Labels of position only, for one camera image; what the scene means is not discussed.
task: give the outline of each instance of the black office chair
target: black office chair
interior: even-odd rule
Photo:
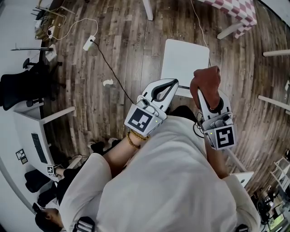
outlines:
[[[62,65],[61,62],[58,62],[51,72],[48,71],[49,66],[45,65],[42,61],[35,64],[26,60],[24,63],[26,66],[34,66],[29,71],[27,70],[19,74],[3,75],[1,78],[0,106],[5,111],[21,101],[26,101],[28,107],[37,102],[41,102],[44,97],[49,97],[53,101],[52,85],[66,87],[65,84],[58,84],[52,79],[57,66]]]

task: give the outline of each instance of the checkered tablecloth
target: checkered tablecloth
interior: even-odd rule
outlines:
[[[199,0],[210,4],[223,12],[235,17],[244,25],[240,27],[235,34],[235,38],[241,35],[257,24],[256,11],[253,0]]]

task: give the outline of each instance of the white stool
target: white stool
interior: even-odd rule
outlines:
[[[209,49],[193,43],[168,39],[165,43],[161,79],[176,78],[176,95],[191,97],[189,86],[197,69],[208,67]]]

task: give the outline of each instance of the beaded bracelet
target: beaded bracelet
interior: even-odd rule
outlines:
[[[135,147],[136,149],[140,149],[141,146],[140,145],[139,146],[135,145],[132,142],[132,140],[130,139],[129,134],[130,134],[130,132],[127,133],[126,137],[127,137],[128,141],[129,141],[130,145],[133,146],[133,147]]]
[[[135,136],[137,136],[139,139],[141,139],[143,141],[146,141],[146,140],[148,140],[150,138],[150,135],[147,136],[147,137],[144,137],[144,136],[140,135],[139,133],[137,133],[136,131],[134,131],[132,129],[130,130],[130,132],[132,132]]]

